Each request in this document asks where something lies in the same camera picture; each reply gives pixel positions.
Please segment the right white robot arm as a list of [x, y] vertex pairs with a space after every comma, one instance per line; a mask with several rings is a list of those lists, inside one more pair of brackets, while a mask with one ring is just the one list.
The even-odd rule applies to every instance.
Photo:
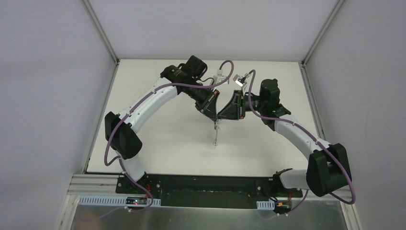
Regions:
[[292, 188], [299, 188], [322, 197], [349, 185], [352, 177], [345, 147], [339, 143], [330, 144], [306, 130], [280, 103], [276, 79], [263, 80], [259, 95], [244, 92], [246, 79], [242, 77], [235, 81], [241, 88], [233, 92], [231, 100], [217, 117], [220, 120], [240, 120], [246, 112], [255, 111], [266, 126], [290, 141], [308, 162], [305, 170], [285, 169], [275, 173], [277, 180], [271, 184], [274, 194], [284, 196]]

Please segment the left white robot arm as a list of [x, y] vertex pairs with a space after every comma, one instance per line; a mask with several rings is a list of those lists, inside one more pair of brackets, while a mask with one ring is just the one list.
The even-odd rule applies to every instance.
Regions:
[[198, 112], [217, 121], [216, 102], [220, 93], [198, 82], [206, 71], [207, 64], [196, 56], [178, 66], [170, 65], [142, 98], [117, 114], [109, 112], [105, 116], [108, 147], [115, 150], [124, 174], [130, 178], [127, 186], [133, 193], [140, 194], [146, 187], [142, 178], [146, 172], [139, 157], [143, 143], [138, 133], [165, 103], [184, 93], [195, 101]]

